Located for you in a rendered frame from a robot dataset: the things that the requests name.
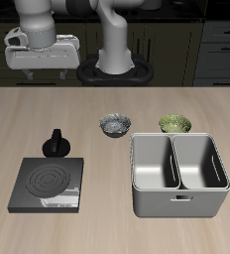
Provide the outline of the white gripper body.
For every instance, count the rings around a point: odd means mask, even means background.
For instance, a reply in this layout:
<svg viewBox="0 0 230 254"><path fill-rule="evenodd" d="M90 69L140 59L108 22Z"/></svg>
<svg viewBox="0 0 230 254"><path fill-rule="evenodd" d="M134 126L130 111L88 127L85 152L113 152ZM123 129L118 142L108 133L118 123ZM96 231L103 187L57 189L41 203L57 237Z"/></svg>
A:
<svg viewBox="0 0 230 254"><path fill-rule="evenodd" d="M73 35L57 35L57 41L42 52L10 46L6 48L5 56L11 69L78 68L79 40Z"/></svg>

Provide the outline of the round black stove knob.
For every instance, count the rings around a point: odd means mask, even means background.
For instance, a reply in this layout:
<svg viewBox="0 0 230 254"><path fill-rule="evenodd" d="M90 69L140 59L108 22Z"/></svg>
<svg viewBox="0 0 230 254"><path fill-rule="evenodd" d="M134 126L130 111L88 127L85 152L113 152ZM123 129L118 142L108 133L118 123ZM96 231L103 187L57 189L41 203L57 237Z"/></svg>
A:
<svg viewBox="0 0 230 254"><path fill-rule="evenodd" d="M59 129L53 131L52 138L47 140L43 145L43 154L47 158L65 157L70 151L69 142L64 139Z"/></svg>

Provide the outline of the dark grey stove plate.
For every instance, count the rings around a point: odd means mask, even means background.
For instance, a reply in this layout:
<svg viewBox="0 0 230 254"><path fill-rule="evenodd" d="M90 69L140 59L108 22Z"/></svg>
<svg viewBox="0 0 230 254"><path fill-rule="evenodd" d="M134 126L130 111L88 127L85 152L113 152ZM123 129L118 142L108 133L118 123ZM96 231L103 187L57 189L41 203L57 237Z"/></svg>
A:
<svg viewBox="0 0 230 254"><path fill-rule="evenodd" d="M82 158L24 158L9 203L10 213L78 213Z"/></svg>

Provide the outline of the grey fluted bowl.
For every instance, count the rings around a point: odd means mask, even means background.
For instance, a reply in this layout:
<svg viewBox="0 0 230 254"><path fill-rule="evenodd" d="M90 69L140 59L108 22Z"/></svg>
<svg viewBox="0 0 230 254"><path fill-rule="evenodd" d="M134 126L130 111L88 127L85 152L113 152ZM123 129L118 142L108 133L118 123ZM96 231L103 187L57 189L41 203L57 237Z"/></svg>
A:
<svg viewBox="0 0 230 254"><path fill-rule="evenodd" d="M103 133L111 138L123 137L131 127L131 120L119 113L107 114L99 121Z"/></svg>

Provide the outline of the dark kitchen cupboards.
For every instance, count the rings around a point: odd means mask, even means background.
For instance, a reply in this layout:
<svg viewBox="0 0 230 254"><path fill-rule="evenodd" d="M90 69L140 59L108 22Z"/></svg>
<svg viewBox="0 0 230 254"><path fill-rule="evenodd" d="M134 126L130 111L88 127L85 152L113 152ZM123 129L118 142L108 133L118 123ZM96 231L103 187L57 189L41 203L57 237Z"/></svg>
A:
<svg viewBox="0 0 230 254"><path fill-rule="evenodd" d="M76 72L67 73L65 81L58 79L56 70L37 70L35 79L28 81L18 70L6 65L3 39L17 26L19 17L13 0L0 0L0 86L79 86ZM56 15L57 32L74 34L80 41L80 57L85 60L102 46L101 25L95 18L88 23L79 23ZM128 28L128 46L134 54L141 54L154 68L150 86L191 86L198 58L203 25L197 22L138 23L131 22ZM199 84L230 86L230 44L208 47L210 61L216 65L216 77L202 77Z"/></svg>

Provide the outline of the green fluted bowl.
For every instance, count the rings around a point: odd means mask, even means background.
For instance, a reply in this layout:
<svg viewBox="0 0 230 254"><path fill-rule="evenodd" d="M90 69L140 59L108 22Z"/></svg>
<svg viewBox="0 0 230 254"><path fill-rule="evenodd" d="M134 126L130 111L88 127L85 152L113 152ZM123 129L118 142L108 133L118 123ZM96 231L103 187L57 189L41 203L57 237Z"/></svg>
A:
<svg viewBox="0 0 230 254"><path fill-rule="evenodd" d="M169 114L159 121L161 130L165 133L187 133L191 129L190 121L182 115Z"/></svg>

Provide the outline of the white two-bin basket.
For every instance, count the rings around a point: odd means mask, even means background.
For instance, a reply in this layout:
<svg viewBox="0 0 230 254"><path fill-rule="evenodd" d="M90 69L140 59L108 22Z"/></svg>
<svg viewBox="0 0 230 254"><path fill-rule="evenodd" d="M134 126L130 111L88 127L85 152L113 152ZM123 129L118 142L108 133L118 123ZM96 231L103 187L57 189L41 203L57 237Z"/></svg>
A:
<svg viewBox="0 0 230 254"><path fill-rule="evenodd" d="M230 181L207 133L130 137L133 209L139 217L213 217Z"/></svg>

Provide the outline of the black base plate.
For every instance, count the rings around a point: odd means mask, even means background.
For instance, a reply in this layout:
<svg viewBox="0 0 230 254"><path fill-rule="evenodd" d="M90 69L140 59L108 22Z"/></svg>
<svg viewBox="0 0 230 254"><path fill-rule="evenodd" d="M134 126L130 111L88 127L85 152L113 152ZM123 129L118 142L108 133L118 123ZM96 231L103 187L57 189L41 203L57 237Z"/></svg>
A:
<svg viewBox="0 0 230 254"><path fill-rule="evenodd" d="M77 78L86 87L143 87L154 77L153 67L140 54L132 54L134 67L122 74L108 74L96 67L98 54L90 54L77 68Z"/></svg>

